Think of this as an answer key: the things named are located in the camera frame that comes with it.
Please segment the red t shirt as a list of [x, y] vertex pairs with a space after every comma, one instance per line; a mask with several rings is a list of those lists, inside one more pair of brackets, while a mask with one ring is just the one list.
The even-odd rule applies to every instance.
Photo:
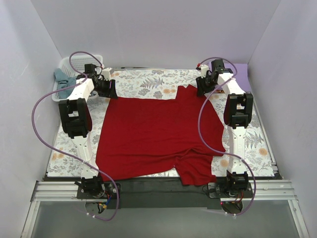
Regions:
[[213, 157], [224, 152], [224, 127], [194, 86], [175, 99], [112, 99], [106, 110], [96, 163], [105, 181], [176, 169], [184, 185], [214, 182]]

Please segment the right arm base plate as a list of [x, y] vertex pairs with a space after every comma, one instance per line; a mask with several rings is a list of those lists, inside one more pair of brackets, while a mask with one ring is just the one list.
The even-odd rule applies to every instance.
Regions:
[[207, 184], [207, 193], [210, 198], [252, 198], [253, 189], [249, 183], [246, 190], [227, 188], [223, 182], [210, 182]]

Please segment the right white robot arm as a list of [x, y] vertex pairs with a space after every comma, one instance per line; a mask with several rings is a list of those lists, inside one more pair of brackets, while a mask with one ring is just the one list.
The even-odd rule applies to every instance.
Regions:
[[222, 89], [227, 96], [223, 120], [229, 133], [229, 157], [226, 176], [217, 179], [216, 193], [226, 193], [230, 197], [242, 195], [248, 190], [248, 166], [245, 157], [245, 138], [247, 127], [252, 120], [253, 95], [246, 93], [236, 82], [238, 70], [226, 68], [224, 59], [211, 57], [197, 64], [201, 76], [196, 78], [197, 96], [214, 93]]

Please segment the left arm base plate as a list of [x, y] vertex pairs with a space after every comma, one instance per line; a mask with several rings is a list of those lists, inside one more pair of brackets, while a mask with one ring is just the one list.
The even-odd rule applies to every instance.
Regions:
[[106, 198], [112, 198], [117, 199], [117, 194], [120, 195], [121, 190], [121, 184], [117, 183], [115, 186], [113, 183], [110, 182], [104, 182], [102, 185], [100, 185], [97, 188], [88, 188], [87, 190], [84, 190], [81, 186], [80, 182], [75, 182], [75, 185], [78, 186], [77, 195], [76, 197], [78, 199], [106, 199]]

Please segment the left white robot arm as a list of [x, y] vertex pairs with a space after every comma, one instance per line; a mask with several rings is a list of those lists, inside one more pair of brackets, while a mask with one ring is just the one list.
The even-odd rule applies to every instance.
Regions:
[[100, 97], [117, 99], [115, 80], [111, 79], [113, 69], [86, 64], [82, 74], [76, 77], [77, 86], [70, 96], [58, 103], [63, 131], [71, 138], [81, 159], [81, 182], [78, 186], [84, 193], [94, 198], [101, 198], [105, 192], [103, 179], [97, 171], [96, 159], [93, 158], [90, 132], [93, 128], [87, 101], [93, 91]]

